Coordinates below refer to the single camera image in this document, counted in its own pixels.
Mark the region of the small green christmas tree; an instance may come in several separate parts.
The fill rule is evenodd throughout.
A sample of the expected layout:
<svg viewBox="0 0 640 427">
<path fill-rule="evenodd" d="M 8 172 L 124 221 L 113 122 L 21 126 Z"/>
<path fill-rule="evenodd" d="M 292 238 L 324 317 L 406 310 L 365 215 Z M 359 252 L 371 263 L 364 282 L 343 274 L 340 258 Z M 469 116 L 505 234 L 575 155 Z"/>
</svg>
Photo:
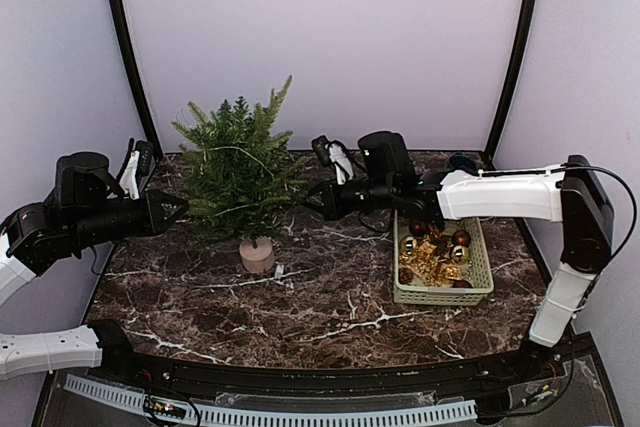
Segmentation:
<svg viewBox="0 0 640 427">
<path fill-rule="evenodd" d="M 189 215 L 224 237 L 270 237 L 305 197 L 305 160 L 288 149 L 290 130 L 272 129 L 293 77 L 273 88 L 263 105 L 243 96 L 217 110 L 188 104 L 191 123 L 174 120 L 179 148 L 190 165 Z"/>
</svg>

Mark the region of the pale green plastic basket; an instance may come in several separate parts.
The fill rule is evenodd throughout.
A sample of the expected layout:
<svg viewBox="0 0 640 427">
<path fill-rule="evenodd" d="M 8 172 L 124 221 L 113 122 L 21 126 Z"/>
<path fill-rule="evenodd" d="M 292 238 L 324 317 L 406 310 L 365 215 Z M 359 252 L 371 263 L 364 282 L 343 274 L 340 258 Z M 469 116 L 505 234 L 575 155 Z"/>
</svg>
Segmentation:
<svg viewBox="0 0 640 427">
<path fill-rule="evenodd" d="M 431 233 L 422 238 L 413 236 L 420 242 L 419 246 L 423 242 L 430 242 L 437 246 L 435 252 L 437 263 L 454 264 L 450 259 L 453 247 L 451 235 L 459 229 L 468 231 L 471 235 L 471 244 L 468 247 L 470 259 L 467 263 L 454 265 L 460 268 L 462 279 L 469 281 L 473 285 L 472 288 L 452 288 L 452 285 L 433 287 L 428 284 L 428 275 L 437 263 L 424 268 L 413 263 L 413 255 L 408 257 L 399 254 L 399 240 L 405 236 L 412 236 L 408 229 L 408 222 L 399 215 L 394 218 L 393 299 L 396 303 L 475 306 L 494 290 L 493 274 L 479 219 L 447 220 L 443 232 L 439 235 Z M 408 268 L 414 273 L 414 279 L 410 285 L 399 283 L 399 268 Z"/>
</svg>

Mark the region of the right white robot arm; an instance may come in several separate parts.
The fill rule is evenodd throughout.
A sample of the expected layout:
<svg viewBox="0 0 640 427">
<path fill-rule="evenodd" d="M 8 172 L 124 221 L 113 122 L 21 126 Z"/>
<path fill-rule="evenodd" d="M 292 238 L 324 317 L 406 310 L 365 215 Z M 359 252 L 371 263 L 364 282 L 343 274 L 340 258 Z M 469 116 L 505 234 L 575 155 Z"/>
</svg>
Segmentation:
<svg viewBox="0 0 640 427">
<path fill-rule="evenodd" d="M 564 247 L 531 323 L 528 343 L 510 360 L 521 381 L 534 379 L 549 363 L 567 324 L 618 253 L 613 245 L 614 209 L 598 174 L 582 155 L 562 164 L 524 170 L 487 171 L 460 167 L 419 174 L 403 137 L 379 131 L 362 137 L 358 148 L 364 176 L 356 177 L 346 147 L 325 136 L 311 143 L 320 163 L 336 177 L 310 190 L 319 203 L 312 210 L 329 221 L 352 212 L 393 209 L 398 214 L 442 227 L 447 220 L 506 217 L 559 222 Z"/>
</svg>

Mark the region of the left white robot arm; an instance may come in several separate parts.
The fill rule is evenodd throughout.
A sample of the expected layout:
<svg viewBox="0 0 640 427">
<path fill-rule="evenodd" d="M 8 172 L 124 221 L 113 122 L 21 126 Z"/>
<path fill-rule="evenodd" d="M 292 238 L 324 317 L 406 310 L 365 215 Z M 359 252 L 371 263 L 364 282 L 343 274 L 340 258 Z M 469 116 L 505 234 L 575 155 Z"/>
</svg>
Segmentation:
<svg viewBox="0 0 640 427">
<path fill-rule="evenodd" d="M 118 175 L 97 152 L 62 156 L 55 185 L 42 202 L 27 204 L 1 224 L 1 299 L 41 277 L 56 262 L 81 258 L 86 249 L 129 237 L 165 233 L 189 209 L 187 200 L 159 190 L 141 190 L 149 172 L 148 143 L 132 145 Z M 120 383 L 141 374 L 140 359 L 114 320 L 98 320 L 48 333 L 4 334 L 1 377 L 103 367 Z"/>
</svg>

